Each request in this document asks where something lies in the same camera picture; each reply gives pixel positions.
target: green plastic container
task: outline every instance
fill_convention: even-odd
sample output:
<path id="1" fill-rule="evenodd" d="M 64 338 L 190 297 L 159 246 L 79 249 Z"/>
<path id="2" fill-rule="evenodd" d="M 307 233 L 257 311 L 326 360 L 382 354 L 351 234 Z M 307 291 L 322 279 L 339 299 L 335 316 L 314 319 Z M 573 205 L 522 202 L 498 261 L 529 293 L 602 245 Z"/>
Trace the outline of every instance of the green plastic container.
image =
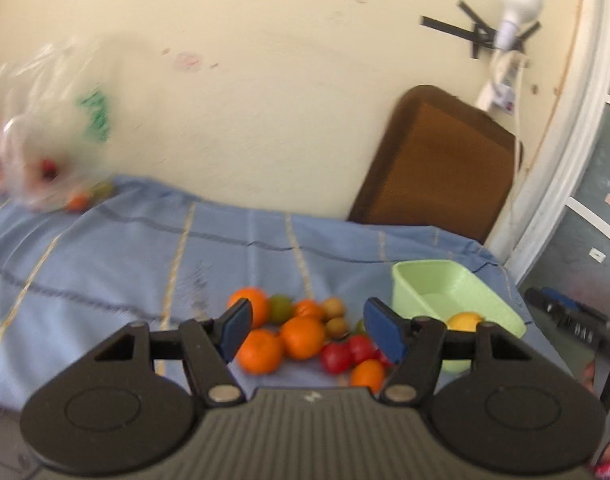
<path id="1" fill-rule="evenodd" d="M 401 317 L 430 316 L 447 322 L 459 312 L 476 312 L 516 337 L 527 330 L 521 317 L 474 273 L 451 260 L 401 262 L 392 269 L 392 309 Z M 470 361 L 443 361 L 443 370 L 460 373 Z"/>

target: tangerine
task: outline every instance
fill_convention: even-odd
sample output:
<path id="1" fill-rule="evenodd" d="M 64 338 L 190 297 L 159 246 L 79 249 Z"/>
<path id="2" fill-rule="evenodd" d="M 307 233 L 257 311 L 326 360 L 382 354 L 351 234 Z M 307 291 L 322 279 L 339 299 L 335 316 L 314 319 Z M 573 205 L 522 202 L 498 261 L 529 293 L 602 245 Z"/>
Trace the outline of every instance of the tangerine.
<path id="1" fill-rule="evenodd" d="M 325 310 L 314 300 L 301 300 L 294 305 L 294 317 L 313 317 L 323 321 Z"/>
<path id="2" fill-rule="evenodd" d="M 265 293 L 256 286 L 246 286 L 237 290 L 229 297 L 228 307 L 234 306 L 239 300 L 249 300 L 252 304 L 252 328 L 259 328 L 269 319 L 269 303 Z"/>
<path id="3" fill-rule="evenodd" d="M 236 359 L 248 374 L 271 374 L 283 360 L 283 342 L 275 333 L 256 328 L 251 330 L 243 341 Z"/>
<path id="4" fill-rule="evenodd" d="M 372 395 L 380 391 L 385 380 L 385 368 L 376 359 L 368 359 L 359 364 L 349 378 L 351 386 L 367 386 Z"/>
<path id="5" fill-rule="evenodd" d="M 287 355 L 296 361 L 314 357 L 325 344 L 325 327 L 313 317 L 292 317 L 280 334 Z"/>

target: fruit pile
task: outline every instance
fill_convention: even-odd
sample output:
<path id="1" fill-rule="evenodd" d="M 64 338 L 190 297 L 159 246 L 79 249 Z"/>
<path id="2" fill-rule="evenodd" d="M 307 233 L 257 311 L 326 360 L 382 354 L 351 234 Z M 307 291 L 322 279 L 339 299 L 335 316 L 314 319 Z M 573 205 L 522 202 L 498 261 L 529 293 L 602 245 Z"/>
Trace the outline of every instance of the fruit pile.
<path id="1" fill-rule="evenodd" d="M 392 364 L 376 348 L 360 320 L 351 333 L 345 319 L 346 308 L 338 298 L 322 303 L 301 300 L 294 303 L 284 294 L 268 298 L 256 287 L 238 290 L 229 306 L 246 298 L 252 304 L 252 330 L 236 355 L 240 367 L 251 375 L 275 372 L 285 356 L 305 361 L 319 356 L 327 373 L 350 370 L 350 385 L 366 386 L 373 394 L 380 391 L 387 368 Z M 278 326 L 278 330 L 264 325 Z"/>

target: plastic bag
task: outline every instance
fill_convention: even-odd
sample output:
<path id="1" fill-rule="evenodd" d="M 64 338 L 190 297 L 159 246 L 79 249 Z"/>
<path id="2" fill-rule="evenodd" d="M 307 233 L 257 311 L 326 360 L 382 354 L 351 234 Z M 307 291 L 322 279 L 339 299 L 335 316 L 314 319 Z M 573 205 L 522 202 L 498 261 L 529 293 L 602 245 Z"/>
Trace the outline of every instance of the plastic bag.
<path id="1" fill-rule="evenodd" d="M 35 210 L 84 210 L 105 198 L 120 48 L 112 40 L 49 45 L 0 69 L 0 187 Z"/>

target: light bulb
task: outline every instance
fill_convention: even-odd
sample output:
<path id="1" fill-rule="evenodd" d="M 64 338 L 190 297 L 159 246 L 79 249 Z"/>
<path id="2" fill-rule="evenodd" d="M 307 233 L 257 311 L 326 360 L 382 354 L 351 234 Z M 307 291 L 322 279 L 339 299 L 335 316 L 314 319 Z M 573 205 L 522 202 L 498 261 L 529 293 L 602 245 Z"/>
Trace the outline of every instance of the light bulb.
<path id="1" fill-rule="evenodd" d="M 502 0 L 502 2 L 505 9 L 494 38 L 494 47 L 510 50 L 521 26 L 538 17 L 543 9 L 543 0 Z"/>

